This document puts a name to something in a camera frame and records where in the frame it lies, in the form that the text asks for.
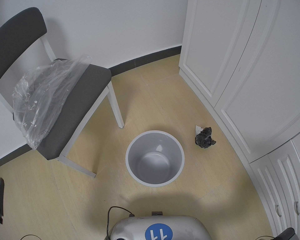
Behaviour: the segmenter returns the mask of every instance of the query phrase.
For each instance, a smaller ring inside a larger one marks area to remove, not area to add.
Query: chair leg
[[[116,98],[115,92],[113,90],[113,85],[112,85],[111,81],[109,82],[107,87],[109,89],[109,93],[107,94],[107,96],[108,96],[109,103],[112,107],[112,111],[115,115],[115,119],[117,120],[118,126],[120,128],[123,128],[124,127],[124,122],[123,122],[123,119],[122,119],[122,116],[121,116],[121,112],[120,112],[120,109],[119,109],[119,105],[118,105],[117,98]]]
[[[58,161],[62,162],[63,164],[72,167],[74,169],[76,169],[77,171],[80,171],[82,173],[85,173],[86,175],[91,176],[92,178],[94,178],[96,176],[95,173],[81,167],[80,165],[76,164],[75,162],[71,161],[70,159],[66,158],[64,155],[60,155],[57,158]]]

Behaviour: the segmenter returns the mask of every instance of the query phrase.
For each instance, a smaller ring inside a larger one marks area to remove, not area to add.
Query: gray upholstered chair
[[[46,32],[43,16],[36,7],[25,9],[0,27],[0,78],[38,38],[42,41],[50,60],[56,60],[44,36]],[[107,68],[91,64],[70,92],[53,128],[42,140],[37,150],[47,160],[57,159],[78,171],[95,177],[95,173],[72,162],[66,156],[106,95],[118,126],[123,128],[124,122],[111,83],[111,72]]]

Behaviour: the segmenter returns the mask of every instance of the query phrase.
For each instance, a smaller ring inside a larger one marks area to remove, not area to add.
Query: blue circle logo
[[[172,237],[172,229],[168,225],[162,223],[151,225],[145,232],[146,240],[171,240]]]

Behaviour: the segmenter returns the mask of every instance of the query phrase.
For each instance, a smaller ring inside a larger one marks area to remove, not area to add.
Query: white chair frame
[[[41,40],[41,42],[42,42],[42,44],[43,44],[43,46],[44,46],[44,48],[47,52],[48,57],[50,58],[50,60],[54,61],[56,59],[55,54],[52,51],[52,49],[49,45],[49,42],[46,39],[45,35],[40,37],[40,40]],[[118,105],[118,102],[117,102],[117,99],[116,99],[115,92],[113,90],[113,85],[112,85],[112,82],[110,81],[109,84],[103,90],[103,92],[100,94],[100,96],[97,98],[97,100],[95,101],[93,106],[90,108],[90,110],[84,116],[84,118],[82,119],[82,121],[80,122],[78,127],[76,128],[75,132],[73,133],[72,137],[70,138],[69,142],[67,143],[67,145],[64,147],[64,149],[60,153],[59,157],[56,158],[58,161],[66,164],[67,166],[70,166],[70,167],[72,167],[72,168],[74,168],[74,169],[76,169],[76,170],[78,170],[82,173],[85,173],[86,175],[89,175],[93,178],[96,176],[96,173],[93,173],[93,172],[83,168],[82,166],[76,164],[75,162],[71,161],[70,159],[67,158],[67,155],[68,155],[71,147],[75,143],[76,139],[78,138],[80,132],[82,131],[82,129],[84,128],[84,126],[86,125],[88,120],[91,118],[91,116],[93,115],[95,110],[98,108],[100,103],[106,97],[106,95],[108,96],[108,100],[109,100],[109,103],[112,107],[112,111],[115,115],[115,119],[117,120],[118,126],[120,128],[124,127],[124,122],[123,122],[123,119],[122,119],[122,116],[121,116],[121,112],[120,112],[120,109],[119,109],[119,105]]]

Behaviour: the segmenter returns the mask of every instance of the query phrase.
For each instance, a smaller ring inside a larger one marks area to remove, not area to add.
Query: metal handle
[[[298,202],[296,202],[296,213],[299,215],[300,213],[298,212]]]
[[[279,205],[276,205],[276,206],[275,206],[276,213],[277,213],[278,217],[280,217],[280,218],[281,218],[281,217],[282,217],[282,215],[280,215],[280,214],[279,214],[279,212],[278,212],[278,207],[279,207]]]

